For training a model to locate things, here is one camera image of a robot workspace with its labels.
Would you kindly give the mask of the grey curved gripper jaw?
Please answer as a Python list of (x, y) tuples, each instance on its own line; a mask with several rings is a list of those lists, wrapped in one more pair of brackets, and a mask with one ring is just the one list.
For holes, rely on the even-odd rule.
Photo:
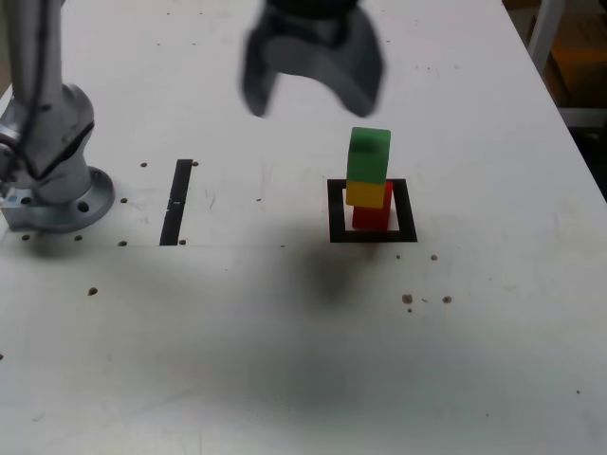
[(360, 118), (374, 111), (384, 62), (362, 9), (324, 20), (268, 9), (265, 20), (269, 37), (263, 57), (272, 70), (323, 84)]
[(258, 118), (266, 115), (279, 74), (276, 52), (279, 17), (277, 9), (263, 9), (245, 43), (242, 94), (249, 111)]

